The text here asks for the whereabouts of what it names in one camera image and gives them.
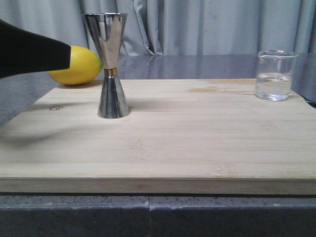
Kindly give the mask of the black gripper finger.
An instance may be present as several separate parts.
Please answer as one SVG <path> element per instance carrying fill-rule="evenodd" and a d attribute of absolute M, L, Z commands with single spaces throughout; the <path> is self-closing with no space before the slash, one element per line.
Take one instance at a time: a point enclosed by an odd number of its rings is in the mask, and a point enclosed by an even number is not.
<path fill-rule="evenodd" d="M 71 46 L 0 21 L 0 77 L 68 69 Z"/>

